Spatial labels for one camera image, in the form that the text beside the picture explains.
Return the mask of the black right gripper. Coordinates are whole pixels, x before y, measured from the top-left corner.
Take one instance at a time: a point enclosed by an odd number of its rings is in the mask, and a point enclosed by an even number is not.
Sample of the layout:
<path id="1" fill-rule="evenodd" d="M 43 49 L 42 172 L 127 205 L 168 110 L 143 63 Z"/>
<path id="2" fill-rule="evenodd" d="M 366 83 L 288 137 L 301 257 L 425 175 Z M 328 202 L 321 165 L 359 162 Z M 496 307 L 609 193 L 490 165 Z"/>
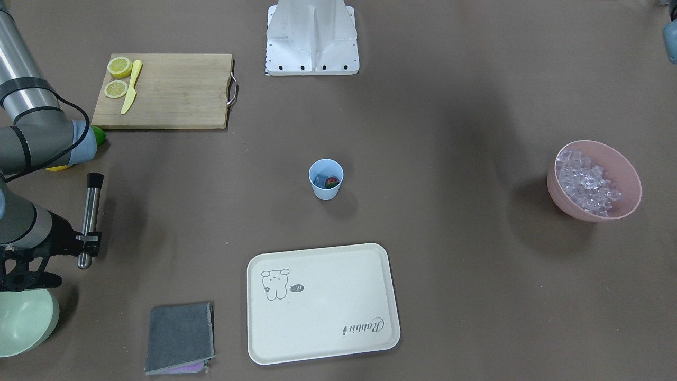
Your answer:
<path id="1" fill-rule="evenodd" d="M 98 256 L 102 242 L 101 232 L 90 232 L 83 235 L 81 232 L 75 231 L 70 222 L 59 215 L 50 214 L 50 217 L 51 229 L 48 234 L 47 260 L 58 255 L 76 258 L 80 254 L 87 254 L 91 257 Z"/>

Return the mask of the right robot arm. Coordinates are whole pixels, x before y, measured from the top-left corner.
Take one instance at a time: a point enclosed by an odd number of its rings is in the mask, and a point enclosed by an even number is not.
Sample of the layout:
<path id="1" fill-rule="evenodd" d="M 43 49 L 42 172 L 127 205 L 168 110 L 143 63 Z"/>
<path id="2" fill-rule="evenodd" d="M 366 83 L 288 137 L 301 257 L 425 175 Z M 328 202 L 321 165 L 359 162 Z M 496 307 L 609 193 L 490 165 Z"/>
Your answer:
<path id="1" fill-rule="evenodd" d="M 98 143 L 87 115 L 66 116 L 5 4 L 1 25 L 2 110 L 12 123 L 2 127 L 2 245 L 31 249 L 48 238 L 57 216 L 12 193 L 10 176 L 90 161 Z"/>

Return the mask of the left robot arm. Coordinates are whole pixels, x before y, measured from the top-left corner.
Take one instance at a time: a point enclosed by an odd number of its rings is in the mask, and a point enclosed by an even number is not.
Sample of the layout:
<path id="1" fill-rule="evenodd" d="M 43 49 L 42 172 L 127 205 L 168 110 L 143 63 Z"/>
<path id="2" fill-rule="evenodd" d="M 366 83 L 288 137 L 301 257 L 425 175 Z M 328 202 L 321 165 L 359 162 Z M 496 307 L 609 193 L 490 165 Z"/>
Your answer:
<path id="1" fill-rule="evenodd" d="M 676 65 L 676 19 L 665 25 L 662 30 L 663 45 L 668 60 Z"/>

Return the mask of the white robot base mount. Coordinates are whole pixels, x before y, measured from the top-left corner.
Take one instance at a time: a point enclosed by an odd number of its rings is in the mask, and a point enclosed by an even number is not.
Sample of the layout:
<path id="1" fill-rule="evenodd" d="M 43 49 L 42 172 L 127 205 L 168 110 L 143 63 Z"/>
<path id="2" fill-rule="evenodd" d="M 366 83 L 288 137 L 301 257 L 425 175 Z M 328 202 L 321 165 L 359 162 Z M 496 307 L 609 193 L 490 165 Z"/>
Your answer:
<path id="1" fill-rule="evenodd" d="M 359 72 L 355 10 L 344 1 L 278 1 L 268 8 L 267 17 L 266 75 Z"/>

